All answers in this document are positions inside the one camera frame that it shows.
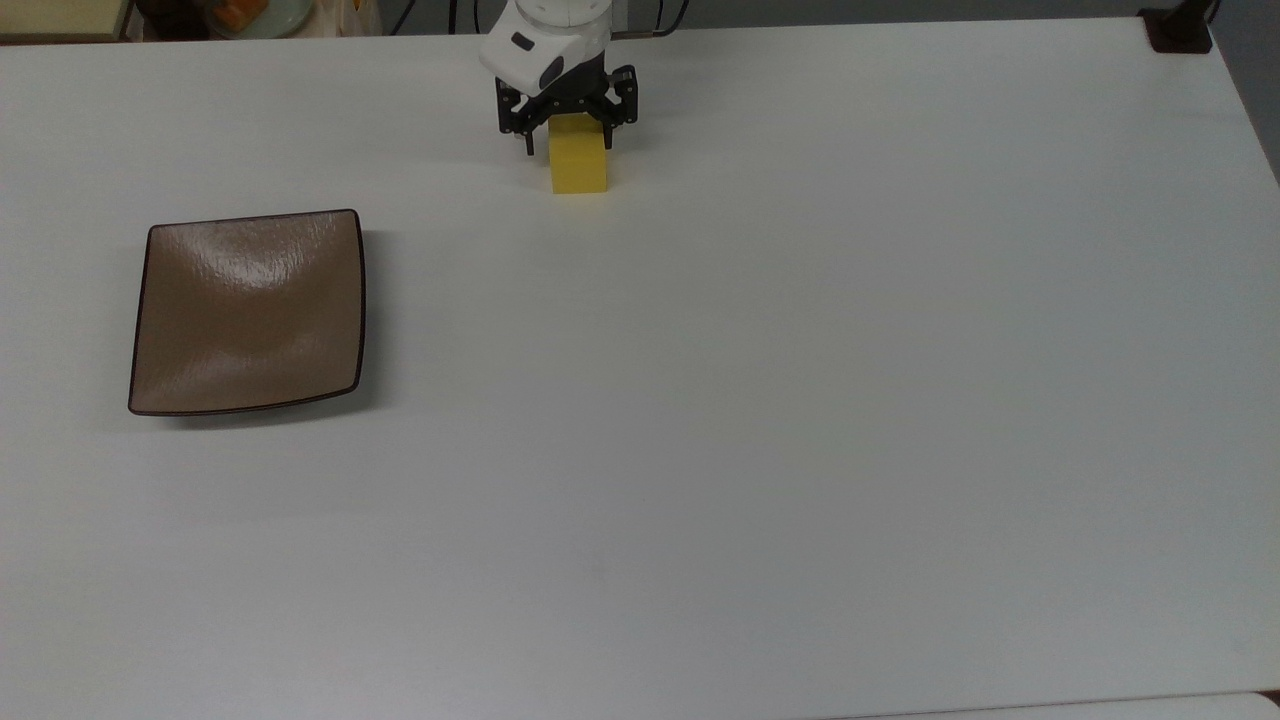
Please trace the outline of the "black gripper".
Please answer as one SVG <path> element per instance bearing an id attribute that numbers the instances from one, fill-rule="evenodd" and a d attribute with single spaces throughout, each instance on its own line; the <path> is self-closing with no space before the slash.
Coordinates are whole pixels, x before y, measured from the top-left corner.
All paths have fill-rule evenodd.
<path id="1" fill-rule="evenodd" d="M 609 151 L 614 132 L 637 122 L 637 72 L 635 65 L 622 65 L 609 73 L 603 60 L 590 60 L 532 92 L 498 79 L 497 101 L 499 131 L 521 138 L 530 158 L 535 155 L 536 120 L 557 115 L 593 117 L 602 126 L 604 147 Z"/>

